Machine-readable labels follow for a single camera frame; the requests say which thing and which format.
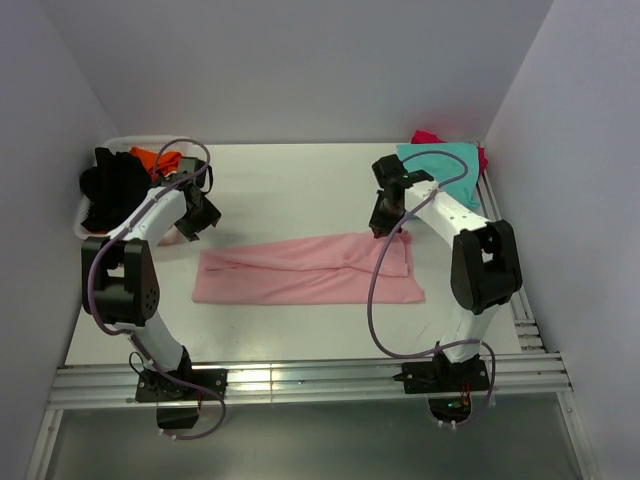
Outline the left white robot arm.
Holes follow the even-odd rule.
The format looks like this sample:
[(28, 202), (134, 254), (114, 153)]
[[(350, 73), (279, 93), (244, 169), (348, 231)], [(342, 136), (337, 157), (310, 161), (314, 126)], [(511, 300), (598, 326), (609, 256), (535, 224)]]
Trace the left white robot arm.
[(143, 362), (143, 381), (172, 399), (195, 386), (186, 348), (158, 313), (160, 287), (152, 251), (176, 228), (187, 241), (217, 225), (221, 212), (208, 200), (213, 185), (209, 163), (187, 157), (175, 173), (150, 188), (143, 203), (103, 237), (87, 238), (81, 249), (83, 308), (105, 334), (128, 338)]

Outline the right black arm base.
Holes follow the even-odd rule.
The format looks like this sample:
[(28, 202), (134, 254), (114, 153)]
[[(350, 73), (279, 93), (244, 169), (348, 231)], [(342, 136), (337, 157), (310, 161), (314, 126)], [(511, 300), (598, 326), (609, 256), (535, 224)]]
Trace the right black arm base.
[(494, 372), (475, 355), (461, 363), (451, 363), (444, 354), (424, 362), (406, 362), (393, 377), (403, 384), (407, 395), (426, 395), (431, 416), (439, 426), (455, 429), (473, 417), (474, 393), (488, 393), (487, 406), (493, 394)]

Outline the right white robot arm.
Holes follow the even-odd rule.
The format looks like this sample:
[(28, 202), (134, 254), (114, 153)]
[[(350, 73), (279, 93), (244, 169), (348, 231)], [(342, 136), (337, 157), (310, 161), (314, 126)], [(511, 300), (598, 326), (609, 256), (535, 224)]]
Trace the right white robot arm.
[[(464, 207), (445, 187), (467, 177), (467, 162), (443, 150), (420, 151), (417, 156), (443, 155), (459, 165), (453, 177), (438, 182), (424, 170), (410, 172), (395, 154), (372, 165), (379, 185), (369, 227), (384, 240), (375, 263), (367, 294), (369, 333), (376, 347), (395, 359), (417, 359), (444, 355), (433, 365), (435, 383), (452, 390), (468, 374), (465, 362), (479, 355), (486, 331), (499, 307), (508, 303), (522, 287), (522, 273), (514, 229), (505, 220), (490, 221)], [(455, 299), (452, 329), (432, 349), (394, 353), (383, 346), (375, 331), (373, 300), (378, 275), (392, 240), (404, 224), (417, 218), (435, 231), (451, 250), (450, 288)]]

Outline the pink t shirt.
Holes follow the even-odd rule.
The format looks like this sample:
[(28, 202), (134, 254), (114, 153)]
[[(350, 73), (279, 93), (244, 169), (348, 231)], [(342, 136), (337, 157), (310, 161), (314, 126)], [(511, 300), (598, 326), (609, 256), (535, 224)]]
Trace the pink t shirt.
[(364, 232), (204, 250), (192, 301), (221, 305), (365, 304), (384, 242)]

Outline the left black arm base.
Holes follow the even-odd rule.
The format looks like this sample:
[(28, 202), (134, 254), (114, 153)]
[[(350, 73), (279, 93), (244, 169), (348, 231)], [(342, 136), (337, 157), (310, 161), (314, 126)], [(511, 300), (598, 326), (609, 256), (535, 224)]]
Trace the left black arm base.
[(156, 422), (165, 430), (189, 430), (200, 417), (204, 401), (223, 399), (226, 392), (226, 369), (196, 369), (189, 383), (197, 388), (176, 384), (160, 373), (144, 370), (139, 375), (135, 402), (156, 405)]

